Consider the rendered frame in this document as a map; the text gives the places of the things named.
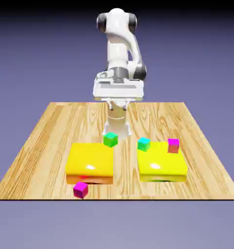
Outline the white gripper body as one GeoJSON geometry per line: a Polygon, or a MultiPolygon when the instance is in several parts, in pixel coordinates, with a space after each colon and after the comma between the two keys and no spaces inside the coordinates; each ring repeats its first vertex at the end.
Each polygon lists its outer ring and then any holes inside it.
{"type": "Polygon", "coordinates": [[[93,96],[96,99],[142,99],[144,82],[124,78],[123,83],[115,83],[113,78],[95,78],[93,96]]]}

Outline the small green cube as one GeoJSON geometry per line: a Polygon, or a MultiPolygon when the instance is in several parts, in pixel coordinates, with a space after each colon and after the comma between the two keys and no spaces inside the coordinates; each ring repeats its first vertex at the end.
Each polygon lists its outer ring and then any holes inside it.
{"type": "Polygon", "coordinates": [[[118,144],[118,135],[113,132],[108,132],[103,136],[103,143],[108,147],[114,147],[118,144]]]}

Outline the small cyan cube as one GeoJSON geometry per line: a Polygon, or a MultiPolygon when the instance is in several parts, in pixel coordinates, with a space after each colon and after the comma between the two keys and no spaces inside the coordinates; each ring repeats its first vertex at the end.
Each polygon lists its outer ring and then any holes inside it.
{"type": "Polygon", "coordinates": [[[146,152],[150,148],[150,139],[141,137],[137,142],[137,149],[146,152]]]}

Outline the small pink and red cube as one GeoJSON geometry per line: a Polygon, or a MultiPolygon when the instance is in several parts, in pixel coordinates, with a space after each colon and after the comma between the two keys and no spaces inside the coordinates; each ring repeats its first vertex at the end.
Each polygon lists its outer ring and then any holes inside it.
{"type": "Polygon", "coordinates": [[[177,154],[179,152],[179,147],[180,147],[179,139],[168,138],[167,142],[168,142],[167,152],[177,154]]]}

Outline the small magenta cube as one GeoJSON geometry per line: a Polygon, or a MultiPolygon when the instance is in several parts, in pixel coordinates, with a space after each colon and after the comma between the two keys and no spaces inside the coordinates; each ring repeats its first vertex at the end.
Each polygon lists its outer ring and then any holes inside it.
{"type": "Polygon", "coordinates": [[[73,188],[74,196],[84,199],[88,194],[88,184],[85,182],[77,182],[73,188]]]}

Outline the large orange box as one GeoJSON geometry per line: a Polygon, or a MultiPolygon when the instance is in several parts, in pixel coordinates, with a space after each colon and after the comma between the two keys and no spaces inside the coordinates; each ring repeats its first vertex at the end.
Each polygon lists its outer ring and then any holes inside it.
{"type": "Polygon", "coordinates": [[[66,163],[68,184],[113,184],[113,148],[103,143],[73,143],[66,163]]]}

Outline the large yellow box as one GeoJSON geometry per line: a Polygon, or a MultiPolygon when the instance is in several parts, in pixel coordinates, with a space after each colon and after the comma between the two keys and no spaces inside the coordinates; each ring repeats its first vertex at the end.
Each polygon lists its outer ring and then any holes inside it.
{"type": "Polygon", "coordinates": [[[182,151],[168,152],[167,142],[151,142],[147,151],[137,150],[140,181],[183,182],[187,178],[187,164],[182,151]]]}

